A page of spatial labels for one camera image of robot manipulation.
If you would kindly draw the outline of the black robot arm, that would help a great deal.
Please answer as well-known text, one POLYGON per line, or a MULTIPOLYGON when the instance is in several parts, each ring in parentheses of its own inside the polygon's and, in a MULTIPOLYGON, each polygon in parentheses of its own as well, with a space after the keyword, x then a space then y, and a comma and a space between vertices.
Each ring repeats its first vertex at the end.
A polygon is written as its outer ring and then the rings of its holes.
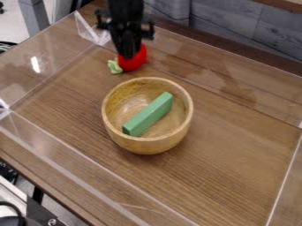
POLYGON ((155 39, 155 23, 144 14, 144 0, 107 0, 107 7, 95 10, 96 28, 107 30, 117 54, 132 58, 141 49, 141 40, 155 39))

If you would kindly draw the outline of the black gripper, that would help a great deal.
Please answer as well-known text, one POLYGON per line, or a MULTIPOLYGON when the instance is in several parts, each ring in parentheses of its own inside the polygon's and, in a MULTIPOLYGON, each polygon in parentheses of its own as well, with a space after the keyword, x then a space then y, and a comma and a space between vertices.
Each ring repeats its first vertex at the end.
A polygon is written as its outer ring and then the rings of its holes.
POLYGON ((144 9, 131 9, 127 12, 128 19, 113 19, 108 8, 96 8, 96 28, 109 31, 121 57, 129 59, 140 50, 141 39, 155 39, 155 23, 144 14, 144 9))

